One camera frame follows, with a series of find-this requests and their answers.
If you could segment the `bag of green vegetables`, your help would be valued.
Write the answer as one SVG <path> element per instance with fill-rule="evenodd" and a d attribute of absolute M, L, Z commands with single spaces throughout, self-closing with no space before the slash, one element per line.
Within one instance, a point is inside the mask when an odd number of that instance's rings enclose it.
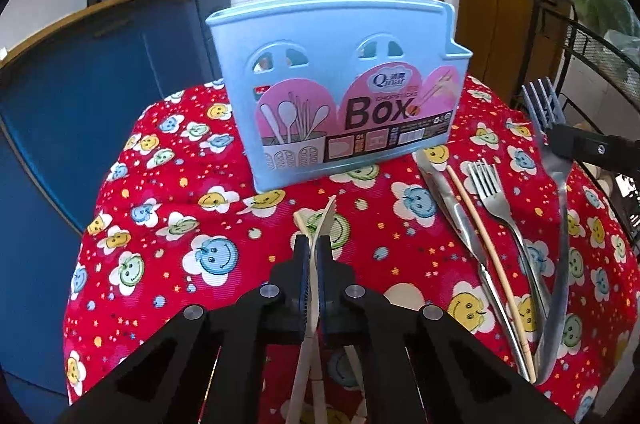
<path fill-rule="evenodd" d="M 605 37 L 610 30 L 639 36 L 639 19 L 627 0 L 573 0 L 579 21 Z"/>

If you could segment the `small steel fork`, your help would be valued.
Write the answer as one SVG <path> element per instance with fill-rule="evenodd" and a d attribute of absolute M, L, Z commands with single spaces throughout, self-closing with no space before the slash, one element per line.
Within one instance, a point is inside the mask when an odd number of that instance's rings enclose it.
<path fill-rule="evenodd" d="M 494 165 L 489 165 L 485 160 L 473 161 L 468 166 L 469 175 L 474 183 L 475 190 L 480 197 L 480 202 L 485 210 L 494 218 L 506 223 L 510 229 L 515 244 L 520 253 L 524 273 L 533 297 L 533 305 L 536 309 L 536 316 L 540 320 L 538 329 L 546 321 L 551 295 L 540 279 L 532 256 L 529 255 L 525 241 L 518 225 L 514 221 L 511 213 L 509 201 L 506 199 L 501 181 Z"/>

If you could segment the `blue kitchen counter cabinet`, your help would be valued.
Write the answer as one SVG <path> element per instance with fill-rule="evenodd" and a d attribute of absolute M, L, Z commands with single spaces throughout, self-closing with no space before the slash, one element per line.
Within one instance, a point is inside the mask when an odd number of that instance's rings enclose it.
<path fill-rule="evenodd" d="M 66 408 L 62 322 L 81 235 L 141 112 L 219 76 L 206 18 L 231 0 L 85 12 L 1 71 L 1 366 L 37 423 Z"/>

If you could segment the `red smiley flower tablecloth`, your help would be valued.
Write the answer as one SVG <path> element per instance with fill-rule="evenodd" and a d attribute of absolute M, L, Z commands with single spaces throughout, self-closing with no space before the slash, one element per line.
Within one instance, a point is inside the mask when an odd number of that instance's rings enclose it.
<path fill-rule="evenodd" d="M 512 354 L 480 286 L 477 261 L 436 213 L 412 155 L 257 193 L 224 85 L 205 83 L 142 112 L 96 200 L 63 322 L 70 404 L 179 308 L 231 305 L 292 254 L 296 217 L 314 233 L 329 197 L 334 259 L 415 311 L 436 304 L 498 357 Z M 556 189 L 530 123 L 468 76 L 448 143 L 426 151 L 475 199 L 470 162 L 497 168 L 529 256 L 552 290 Z M 576 422 L 589 410 L 638 318 L 639 266 L 608 200 L 579 166 L 567 180 L 570 298 L 540 391 Z"/>

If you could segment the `brown wooden shelf cabinet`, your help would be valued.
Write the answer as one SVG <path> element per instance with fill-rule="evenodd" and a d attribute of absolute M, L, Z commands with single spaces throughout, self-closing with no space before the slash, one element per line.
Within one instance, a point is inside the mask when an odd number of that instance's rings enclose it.
<path fill-rule="evenodd" d="M 469 73 L 513 103 L 525 81 L 554 78 L 572 6 L 567 0 L 459 0 L 456 39 Z"/>

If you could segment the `steel table knife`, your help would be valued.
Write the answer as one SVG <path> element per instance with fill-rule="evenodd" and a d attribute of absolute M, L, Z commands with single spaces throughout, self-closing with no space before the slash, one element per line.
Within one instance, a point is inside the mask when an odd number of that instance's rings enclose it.
<path fill-rule="evenodd" d="M 493 314 L 500 323 L 506 340 L 508 341 L 514 357 L 516 367 L 521 376 L 526 381 L 535 380 L 535 369 L 533 361 L 527 359 L 525 349 L 518 337 L 514 322 L 509 318 L 506 308 L 502 305 L 502 300 L 494 281 L 488 270 L 487 254 L 480 243 L 480 238 L 475 228 L 466 214 L 463 205 L 457 200 L 454 191 L 451 189 L 446 177 L 438 172 L 430 160 L 428 160 L 424 150 L 416 151 L 413 154 L 420 173 L 431 192 L 446 221 L 454 229 L 459 240 L 466 251 L 475 259 L 477 274 L 480 278 L 480 286 L 472 288 L 469 285 L 462 285 L 459 282 L 454 288 L 454 294 L 447 308 L 450 316 L 461 323 L 465 329 L 471 333 L 485 332 L 488 330 L 489 314 Z"/>

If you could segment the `light blue utensil box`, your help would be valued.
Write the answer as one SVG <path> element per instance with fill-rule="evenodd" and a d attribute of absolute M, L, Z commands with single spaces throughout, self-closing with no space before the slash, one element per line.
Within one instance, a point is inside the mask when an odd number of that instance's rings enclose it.
<path fill-rule="evenodd" d="M 471 52 L 439 0 L 263 0 L 211 14 L 258 191 L 446 143 Z"/>

